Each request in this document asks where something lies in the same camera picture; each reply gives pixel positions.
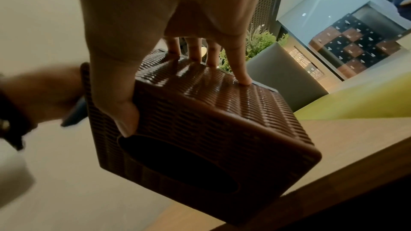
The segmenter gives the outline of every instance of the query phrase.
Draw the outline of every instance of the yellow surface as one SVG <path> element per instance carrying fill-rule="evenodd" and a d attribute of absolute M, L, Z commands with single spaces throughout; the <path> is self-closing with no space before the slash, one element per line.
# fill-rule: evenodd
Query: yellow surface
<path fill-rule="evenodd" d="M 328 94 L 295 116 L 298 120 L 411 117 L 411 73 Z"/>

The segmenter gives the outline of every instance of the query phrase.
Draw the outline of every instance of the fingernail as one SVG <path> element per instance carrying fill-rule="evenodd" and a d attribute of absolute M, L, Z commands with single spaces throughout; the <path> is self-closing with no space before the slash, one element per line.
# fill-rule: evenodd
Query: fingernail
<path fill-rule="evenodd" d="M 125 125 L 123 122 L 121 121 L 114 121 L 121 133 L 121 135 L 123 135 L 124 137 L 130 137 L 132 136 L 134 133 L 132 130 L 130 130 L 130 128 L 127 127 L 127 125 Z"/>

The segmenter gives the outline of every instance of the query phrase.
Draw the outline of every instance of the oval opening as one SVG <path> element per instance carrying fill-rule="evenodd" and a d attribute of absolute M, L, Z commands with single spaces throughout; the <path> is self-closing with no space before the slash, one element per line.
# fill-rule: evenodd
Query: oval opening
<path fill-rule="evenodd" d="M 134 135 L 120 137 L 118 144 L 137 162 L 176 181 L 220 193 L 238 189 L 234 179 L 217 165 L 165 141 Z"/>

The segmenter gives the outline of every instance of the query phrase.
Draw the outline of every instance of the wooden surface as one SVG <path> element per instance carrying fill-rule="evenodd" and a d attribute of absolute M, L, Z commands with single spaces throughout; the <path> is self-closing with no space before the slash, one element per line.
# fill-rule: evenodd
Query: wooden surface
<path fill-rule="evenodd" d="M 246 226 L 221 225 L 211 216 L 175 203 L 145 231 L 271 231 L 411 174 L 411 118 L 301 124 L 323 160 Z"/>

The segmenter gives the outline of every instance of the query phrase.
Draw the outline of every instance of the black bracelet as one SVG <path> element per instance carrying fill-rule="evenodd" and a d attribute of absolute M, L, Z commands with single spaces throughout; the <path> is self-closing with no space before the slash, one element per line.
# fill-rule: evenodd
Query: black bracelet
<path fill-rule="evenodd" d="M 24 148 L 23 136 L 34 128 L 36 125 L 0 89 L 0 138 L 19 151 Z"/>

